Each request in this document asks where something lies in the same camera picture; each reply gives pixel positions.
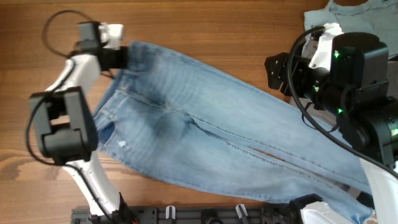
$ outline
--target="wooden table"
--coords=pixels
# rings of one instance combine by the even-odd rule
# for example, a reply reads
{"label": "wooden table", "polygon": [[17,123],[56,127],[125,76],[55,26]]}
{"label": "wooden table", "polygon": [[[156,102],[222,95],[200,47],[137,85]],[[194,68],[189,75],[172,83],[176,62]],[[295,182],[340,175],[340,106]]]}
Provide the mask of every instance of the wooden table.
{"label": "wooden table", "polygon": [[[289,51],[303,32],[303,13],[325,7],[327,0],[50,2],[54,1],[5,0],[0,5],[0,223],[3,224],[69,223],[70,210],[87,205],[66,172],[34,162],[24,145],[30,94],[46,89],[65,64],[63,58],[46,50],[40,39],[43,24],[53,13],[76,9],[98,21],[124,24],[124,45],[131,40],[163,45],[284,99],[278,91],[268,89],[264,60]],[[75,15],[57,19],[50,28],[51,44],[69,52],[78,40],[76,24],[80,21]],[[87,96],[91,109],[109,83],[105,77],[95,83]],[[104,154],[101,161],[129,205],[261,204],[152,180]]]}

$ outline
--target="jeans seam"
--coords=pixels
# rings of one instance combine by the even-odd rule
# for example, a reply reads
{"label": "jeans seam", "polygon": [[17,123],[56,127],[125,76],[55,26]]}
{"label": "jeans seam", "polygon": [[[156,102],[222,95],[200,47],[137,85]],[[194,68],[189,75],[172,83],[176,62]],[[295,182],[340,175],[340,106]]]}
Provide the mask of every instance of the jeans seam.
{"label": "jeans seam", "polygon": [[276,150],[276,151],[278,151],[278,152],[281,152],[281,153],[283,153],[283,154],[289,155],[289,156],[291,156],[291,157],[293,157],[293,158],[295,158],[295,159],[298,159],[298,160],[300,160],[300,161],[306,162],[307,164],[311,164],[311,165],[313,165],[313,166],[319,167],[319,168],[321,168],[321,169],[323,169],[323,170],[325,170],[325,171],[327,171],[327,172],[331,172],[332,174],[336,174],[336,175],[342,176],[342,177],[344,177],[344,178],[346,178],[346,179],[348,179],[348,180],[355,181],[355,182],[357,182],[357,183],[359,183],[359,184],[365,184],[365,185],[367,184],[367,183],[362,182],[362,181],[360,181],[360,180],[355,180],[355,179],[352,179],[352,178],[350,178],[350,177],[344,176],[343,174],[337,174],[337,173],[334,172],[334,171],[328,170],[328,169],[326,169],[326,168],[324,168],[324,167],[322,167],[322,166],[319,166],[319,165],[317,165],[317,164],[311,163],[311,162],[309,162],[309,161],[305,161],[305,160],[303,160],[303,159],[301,159],[301,158],[299,158],[299,157],[293,156],[293,155],[291,155],[291,154],[289,154],[289,153],[283,152],[283,151],[281,151],[281,150],[279,150],[279,149],[277,149],[277,148],[275,148],[275,147],[273,147],[273,146],[268,146],[268,145],[266,145],[266,144],[264,144],[264,143],[257,142],[257,141],[255,141],[255,140],[248,139],[248,138],[239,136],[239,135],[237,135],[237,134],[233,134],[233,133],[227,132],[227,131],[225,131],[225,130],[222,130],[222,129],[220,129],[220,128],[216,127],[216,126],[213,126],[212,124],[210,124],[210,123],[208,123],[208,122],[206,122],[206,121],[200,119],[199,117],[197,117],[197,116],[195,116],[195,115],[192,115],[192,114],[190,114],[190,113],[184,113],[184,112],[181,111],[181,110],[174,109],[174,108],[171,108],[171,107],[164,107],[164,106],[159,106],[159,105],[152,104],[152,103],[150,102],[149,99],[147,99],[145,96],[142,96],[142,95],[140,95],[140,94],[138,94],[138,93],[134,93],[134,94],[140,96],[140,98],[136,98],[136,97],[134,97],[133,95],[131,95],[131,94],[129,94],[129,93],[125,93],[125,92],[121,92],[121,94],[126,95],[126,96],[131,97],[131,98],[134,98],[135,100],[139,100],[139,101],[141,101],[141,102],[143,102],[143,103],[145,103],[145,104],[147,104],[147,105],[149,105],[149,106],[153,106],[153,107],[156,107],[156,108],[159,108],[159,109],[167,109],[167,110],[169,110],[169,111],[178,112],[178,113],[181,113],[181,114],[187,114],[187,115],[189,115],[192,119],[195,119],[195,120],[197,120],[197,121],[201,121],[202,123],[205,123],[205,124],[207,124],[207,125],[209,125],[209,126],[211,126],[211,127],[213,127],[213,128],[216,128],[216,129],[218,129],[218,130],[220,130],[220,131],[222,131],[222,132],[224,132],[224,133],[226,133],[226,134],[230,134],[230,135],[232,135],[232,136],[236,136],[236,137],[241,138],[241,139],[243,139],[243,140],[251,141],[251,142],[260,144],[260,145],[262,145],[262,146],[268,147],[268,148],[270,148],[270,149],[274,149],[274,150]]}
{"label": "jeans seam", "polygon": [[[223,192],[223,191],[211,189],[211,188],[208,188],[208,187],[204,187],[204,186],[202,186],[202,185],[184,182],[184,181],[182,181],[182,180],[180,180],[180,179],[176,179],[175,177],[168,177],[168,176],[165,176],[165,175],[160,175],[160,176],[163,176],[163,178],[159,178],[159,177],[157,177],[157,173],[156,173],[156,172],[153,172],[153,173],[150,174],[149,172],[146,172],[144,169],[138,168],[138,166],[135,166],[134,164],[131,164],[130,162],[126,162],[126,161],[125,161],[123,158],[121,158],[121,157],[119,157],[119,160],[120,160],[123,164],[125,164],[126,166],[135,169],[136,171],[140,172],[141,174],[144,174],[144,175],[146,175],[146,176],[149,176],[149,177],[152,177],[152,178],[155,178],[155,179],[160,179],[160,180],[163,179],[164,181],[166,181],[166,182],[172,182],[173,184],[180,184],[180,185],[183,185],[183,186],[192,186],[193,188],[201,188],[201,189],[203,189],[203,190],[207,190],[208,192],[213,192],[213,193],[215,193],[215,194],[221,194],[221,195],[227,194],[227,195],[234,195],[234,196],[236,197],[236,192],[230,192],[230,191],[227,191],[227,190]],[[280,164],[277,164],[277,165],[278,165],[278,166],[285,167],[285,168],[287,168],[287,169],[289,169],[289,170],[292,170],[292,171],[296,171],[296,172],[299,173],[300,175],[305,175],[305,174],[303,174],[303,173],[301,173],[301,172],[299,172],[299,171],[297,171],[297,170],[291,169],[291,168],[289,168],[289,167],[286,167],[286,166],[283,166],[283,165],[280,165]],[[335,187],[335,186],[332,186],[332,185],[328,185],[328,184],[326,184],[326,183],[324,183],[324,182],[322,182],[322,181],[319,181],[319,180],[317,180],[317,179],[314,179],[313,177],[310,177],[310,176],[308,176],[308,175],[305,175],[305,176],[308,177],[309,179],[312,179],[312,180],[314,180],[314,181],[316,181],[316,182],[318,182],[318,183],[324,185],[325,187],[329,187],[329,188],[331,188],[332,190],[336,190],[336,193],[338,193],[338,194],[340,194],[340,195],[342,195],[342,196],[345,196],[345,194],[347,194],[346,192],[344,192],[343,190],[341,190],[341,189],[338,188],[338,187]],[[276,199],[274,199],[274,198],[265,197],[265,196],[262,195],[262,194],[251,194],[251,193],[239,193],[239,194],[242,195],[242,196],[257,197],[257,198],[260,198],[261,200],[265,200],[265,201],[273,202],[273,203],[285,203],[284,200],[276,200]]]}
{"label": "jeans seam", "polygon": [[314,163],[311,163],[311,162],[309,162],[309,161],[305,161],[305,160],[303,160],[303,159],[301,159],[301,158],[299,158],[299,157],[297,157],[297,156],[294,156],[294,155],[291,155],[291,154],[289,154],[289,153],[287,153],[287,152],[281,151],[280,149],[277,149],[277,148],[274,147],[274,146],[268,146],[268,145],[266,145],[266,144],[264,144],[264,143],[261,143],[261,142],[258,142],[258,141],[256,141],[256,140],[252,140],[252,139],[249,139],[249,138],[246,138],[246,137],[242,137],[242,136],[240,136],[240,135],[237,135],[237,134],[234,134],[234,133],[230,133],[230,132],[228,132],[228,131],[225,131],[225,130],[219,128],[219,127],[213,126],[212,124],[210,124],[210,123],[208,123],[208,122],[206,122],[206,121],[204,121],[204,120],[202,120],[202,119],[196,117],[195,115],[190,114],[190,116],[192,117],[192,119],[195,119],[195,120],[197,120],[197,121],[201,121],[202,123],[205,123],[205,124],[207,124],[207,125],[209,125],[209,126],[211,126],[211,127],[213,127],[213,128],[216,128],[216,129],[218,129],[218,130],[220,130],[220,131],[222,131],[222,132],[224,132],[224,133],[226,133],[226,134],[230,134],[230,135],[232,135],[232,136],[236,136],[236,137],[241,138],[241,139],[243,139],[243,140],[251,141],[251,142],[260,144],[260,145],[262,145],[262,146],[268,147],[268,148],[270,148],[270,149],[274,149],[274,150],[279,151],[279,152],[281,152],[281,153],[283,153],[283,154],[286,154],[286,155],[291,156],[291,157],[293,157],[293,158],[299,159],[300,161],[306,162],[307,164],[315,165],[315,166],[317,166],[317,167],[319,167],[319,168],[321,168],[321,169],[324,169],[325,171],[331,172],[331,173],[336,174],[336,175],[340,175],[340,176],[342,176],[342,177],[344,177],[344,178],[347,178],[347,179],[349,179],[349,180],[353,180],[353,181],[358,182],[358,183],[360,183],[360,184],[367,184],[367,183],[365,183],[365,182],[361,182],[361,181],[359,181],[359,180],[355,180],[355,179],[352,179],[352,178],[350,178],[350,177],[346,177],[346,176],[344,176],[344,175],[342,175],[342,174],[337,174],[336,172],[334,172],[334,171],[332,171],[332,170],[328,170],[328,169],[326,169],[326,168],[324,168],[324,167],[322,167],[322,166],[320,166],[320,165],[318,165],[318,164],[314,164]]}
{"label": "jeans seam", "polygon": [[104,113],[107,117],[111,118],[112,113],[109,112],[109,111],[106,109],[106,106],[107,106],[108,104],[112,103],[112,101],[115,99],[115,97],[116,97],[116,92],[117,92],[117,91],[118,91],[118,90],[115,90],[115,92],[112,94],[112,96],[109,97],[109,99],[104,103],[104,105],[101,107],[101,109],[99,109],[99,111],[97,112],[97,114],[93,117],[93,120],[97,119],[97,118],[100,116],[101,113]]}
{"label": "jeans seam", "polygon": [[224,139],[224,141],[226,141],[226,142],[228,142],[229,144],[231,144],[232,146],[234,146],[234,147],[236,147],[236,148],[238,148],[238,149],[240,149],[240,150],[242,150],[242,151],[244,151],[244,152],[250,154],[250,155],[253,156],[253,157],[258,157],[258,158],[260,158],[260,159],[262,159],[262,160],[269,161],[269,162],[271,162],[271,163],[273,163],[273,164],[275,164],[275,165],[277,165],[277,166],[281,166],[281,167],[284,167],[284,168],[286,168],[286,169],[288,169],[288,170],[291,170],[291,171],[293,171],[293,172],[299,173],[300,175],[304,175],[304,176],[308,177],[309,179],[312,179],[312,180],[314,180],[314,181],[317,181],[317,182],[320,183],[320,184],[324,184],[324,185],[326,185],[327,187],[329,187],[329,188],[331,188],[331,189],[341,190],[341,189],[340,189],[339,187],[337,187],[337,186],[329,185],[329,184],[324,183],[324,182],[322,182],[322,181],[320,181],[320,180],[317,180],[317,179],[315,179],[315,178],[313,178],[313,177],[310,177],[309,175],[312,175],[312,174],[310,174],[310,173],[305,174],[305,173],[303,173],[303,172],[300,172],[299,170],[295,170],[295,169],[293,169],[293,168],[291,168],[291,167],[287,167],[287,166],[285,166],[285,165],[283,165],[283,164],[278,164],[278,163],[276,163],[276,162],[274,162],[274,161],[270,161],[270,160],[268,160],[268,159],[266,159],[266,158],[264,158],[264,157],[262,157],[262,156],[260,156],[260,155],[257,155],[257,154],[254,154],[254,153],[248,151],[248,150],[245,150],[245,149],[243,149],[243,148],[241,148],[241,147],[239,147],[239,146],[237,146],[237,145],[235,145],[235,144],[233,144],[233,143],[231,143],[231,142],[229,142],[229,141],[227,141],[227,140],[225,140],[225,139]]}

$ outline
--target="light blue jeans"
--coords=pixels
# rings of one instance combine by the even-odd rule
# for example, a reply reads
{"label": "light blue jeans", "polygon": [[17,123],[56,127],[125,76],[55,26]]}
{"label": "light blue jeans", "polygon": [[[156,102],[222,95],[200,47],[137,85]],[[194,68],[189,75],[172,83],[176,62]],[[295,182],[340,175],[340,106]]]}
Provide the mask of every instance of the light blue jeans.
{"label": "light blue jeans", "polygon": [[362,223],[372,210],[321,177],[370,192],[359,159],[300,116],[298,109],[209,65],[134,42],[128,69],[107,90],[95,122],[99,149],[141,174],[270,203],[315,193]]}

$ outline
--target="jeans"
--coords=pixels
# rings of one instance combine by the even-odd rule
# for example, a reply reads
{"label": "jeans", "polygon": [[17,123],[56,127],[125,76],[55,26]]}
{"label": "jeans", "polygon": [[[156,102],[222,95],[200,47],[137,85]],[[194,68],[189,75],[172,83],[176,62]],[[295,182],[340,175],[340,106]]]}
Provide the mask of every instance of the jeans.
{"label": "jeans", "polygon": [[372,209],[323,178],[370,193],[359,159],[300,116],[209,65],[134,42],[128,68],[107,90],[95,123],[98,149],[146,176],[270,203],[315,193],[353,223],[363,223]]}

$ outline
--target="wire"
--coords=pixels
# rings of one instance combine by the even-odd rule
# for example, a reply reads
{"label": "wire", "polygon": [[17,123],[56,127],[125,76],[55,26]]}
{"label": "wire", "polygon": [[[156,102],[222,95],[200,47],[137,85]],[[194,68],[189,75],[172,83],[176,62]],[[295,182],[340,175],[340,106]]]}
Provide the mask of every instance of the wire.
{"label": "wire", "polygon": [[[307,105],[305,106],[305,111],[307,111],[308,109],[309,109],[309,107],[312,105],[313,103],[312,102],[308,102],[307,103]],[[304,122],[304,124],[305,125],[307,125],[309,128],[312,128],[312,129],[314,129],[314,130],[317,130],[316,128],[314,128],[314,127],[312,127],[312,126],[310,126],[309,124],[307,124],[307,122],[305,122],[305,120],[304,120],[304,114],[302,113],[301,114],[301,120]],[[333,127],[332,127],[332,129],[330,130],[330,131],[328,131],[329,133],[332,133],[333,131],[336,131],[338,129],[338,125],[337,124],[335,124]]]}
{"label": "wire", "polygon": [[46,102],[46,100],[48,100],[48,98],[49,98],[50,96],[52,96],[52,95],[55,93],[56,90],[58,90],[61,86],[63,86],[63,85],[65,84],[65,82],[68,80],[68,78],[69,78],[70,75],[73,73],[73,71],[75,70],[75,67],[76,67],[76,62],[75,62],[73,59],[69,58],[68,55],[63,54],[63,53],[61,53],[61,52],[59,52],[59,51],[53,49],[53,48],[48,44],[48,41],[47,41],[47,30],[48,30],[48,27],[49,27],[50,23],[51,23],[58,15],[61,15],[61,14],[63,14],[63,13],[68,13],[68,12],[70,12],[70,13],[75,13],[75,14],[79,14],[79,15],[83,16],[85,19],[91,20],[91,18],[89,18],[88,16],[84,15],[84,14],[81,13],[81,12],[74,11],[74,10],[63,10],[63,11],[59,11],[59,12],[55,13],[54,15],[52,15],[52,16],[47,20],[47,22],[45,23],[44,28],[43,28],[43,31],[42,31],[42,40],[43,40],[44,45],[46,46],[46,48],[48,48],[48,49],[49,49],[51,52],[53,52],[54,54],[57,54],[57,55],[59,55],[59,56],[62,56],[62,57],[65,57],[65,58],[68,58],[69,60],[71,60],[71,61],[72,61],[72,68],[69,70],[69,72],[67,73],[67,75],[65,76],[65,78],[63,78],[63,79],[61,80],[61,82],[60,82],[54,89],[48,91],[48,92],[43,96],[43,98],[41,98],[41,99],[39,100],[39,102],[37,102],[37,104],[33,107],[32,111],[30,112],[29,120],[28,120],[28,123],[27,123],[27,126],[26,126],[26,130],[25,130],[25,145],[26,145],[26,148],[27,148],[29,154],[30,154],[36,161],[41,162],[42,164],[45,164],[45,165],[48,165],[48,166],[69,167],[69,168],[75,170],[75,171],[79,174],[79,176],[81,177],[81,179],[83,180],[83,182],[85,183],[85,185],[86,185],[88,191],[90,192],[91,196],[93,197],[93,200],[96,202],[96,204],[97,204],[97,206],[99,207],[99,209],[104,213],[105,217],[106,217],[111,223],[117,224],[116,221],[113,220],[113,219],[108,215],[108,213],[106,212],[106,210],[104,209],[104,207],[103,207],[102,204],[100,203],[99,198],[95,195],[93,189],[91,188],[90,184],[88,183],[88,181],[87,181],[86,177],[84,176],[84,174],[82,173],[81,169],[79,169],[79,168],[77,168],[77,167],[75,167],[75,166],[73,166],[73,165],[70,165],[70,164],[56,164],[55,162],[47,162],[47,161],[45,161],[45,160],[39,158],[38,156],[36,156],[36,155],[34,154],[32,148],[31,148],[31,146],[30,146],[29,131],[30,131],[30,128],[31,128],[31,126],[32,126],[32,122],[33,122],[33,119],[34,119],[34,117],[35,117],[35,114],[36,114],[37,110],[40,108],[40,106],[41,106],[44,102]]}
{"label": "wire", "polygon": [[49,44],[49,40],[48,40],[48,38],[47,38],[47,31],[48,31],[48,29],[49,29],[49,26],[50,26],[51,22],[52,22],[57,16],[59,16],[59,15],[61,15],[61,14],[65,14],[65,13],[74,13],[74,14],[78,14],[78,15],[80,15],[81,17],[85,18],[85,19],[88,20],[88,21],[92,21],[92,19],[91,19],[89,16],[85,15],[84,13],[82,13],[82,12],[79,12],[79,11],[76,11],[76,10],[72,10],[72,9],[67,9],[67,10],[62,10],[62,11],[59,11],[59,12],[55,13],[55,14],[52,15],[50,18],[48,18],[47,21],[45,22],[44,27],[43,27],[43,31],[42,31],[42,40],[43,40],[43,44],[45,45],[45,47],[46,47],[47,49],[49,49],[49,50],[50,50],[51,52],[53,52],[54,54],[59,55],[59,56],[61,56],[61,57],[68,58],[68,55],[67,55],[67,54],[64,54],[64,53],[62,53],[62,52],[60,52],[60,51],[58,51],[58,50],[55,50],[53,47],[51,47],[51,45]]}
{"label": "wire", "polygon": [[330,133],[328,133],[328,131],[326,131],[325,129],[323,129],[312,117],[311,115],[308,114],[308,112],[305,111],[305,108],[303,107],[303,104],[301,104],[299,97],[297,96],[297,93],[294,89],[293,86],[293,79],[292,79],[292,64],[293,64],[293,56],[295,55],[295,52],[297,51],[297,48],[299,47],[300,42],[302,41],[302,39],[305,38],[305,36],[316,32],[316,31],[320,31],[323,30],[325,31],[325,27],[324,26],[319,26],[319,27],[314,27],[312,29],[309,29],[307,31],[305,31],[302,35],[300,35],[300,37],[297,38],[297,40],[294,42],[294,45],[292,47],[292,49],[290,50],[289,53],[289,58],[287,61],[287,81],[289,84],[289,88],[290,88],[290,93],[294,99],[294,101],[296,102],[297,107],[299,108],[299,110],[301,111],[301,113],[304,114],[304,116],[308,119],[308,121],[319,131],[321,132],[324,136],[326,136],[329,140],[331,140],[332,142],[334,142],[335,144],[337,144],[338,146],[342,147],[343,149],[347,150],[348,152],[354,154],[355,156],[358,156],[361,159],[364,159],[365,161],[368,161],[372,164],[374,164],[375,166],[378,166],[379,168],[385,170],[386,172],[388,172],[389,174],[391,174],[393,177],[395,177],[396,179],[398,179],[398,173],[396,173],[393,169],[390,169],[389,167],[385,166],[384,164],[368,157],[365,156],[364,154],[354,150],[353,148],[347,146],[346,144],[344,144],[343,142],[341,142],[339,139],[335,138],[334,136],[332,136]]}
{"label": "wire", "polygon": [[105,74],[105,73],[102,73],[102,72],[101,72],[100,75],[103,75],[103,76],[105,76],[105,77],[108,77],[108,78],[114,80],[114,75],[112,74],[112,72],[111,72],[110,70],[108,70],[107,72],[109,73],[109,75],[108,75],[108,74]]}

